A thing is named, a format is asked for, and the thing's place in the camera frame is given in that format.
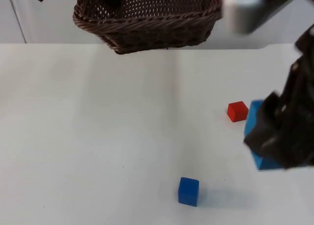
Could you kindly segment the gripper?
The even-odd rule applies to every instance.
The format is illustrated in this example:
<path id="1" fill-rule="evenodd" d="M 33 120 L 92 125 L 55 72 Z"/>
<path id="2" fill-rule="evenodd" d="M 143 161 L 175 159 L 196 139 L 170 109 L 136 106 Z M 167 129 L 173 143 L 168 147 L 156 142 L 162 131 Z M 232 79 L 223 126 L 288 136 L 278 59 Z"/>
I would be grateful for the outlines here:
<path id="1" fill-rule="evenodd" d="M 314 165 L 313 135 L 283 136 L 295 123 L 314 123 L 313 26 L 298 38 L 295 46 L 302 55 L 291 65 L 282 95 L 272 92 L 263 100 L 256 112 L 256 123 L 244 138 L 253 153 L 272 158 L 285 169 Z"/>

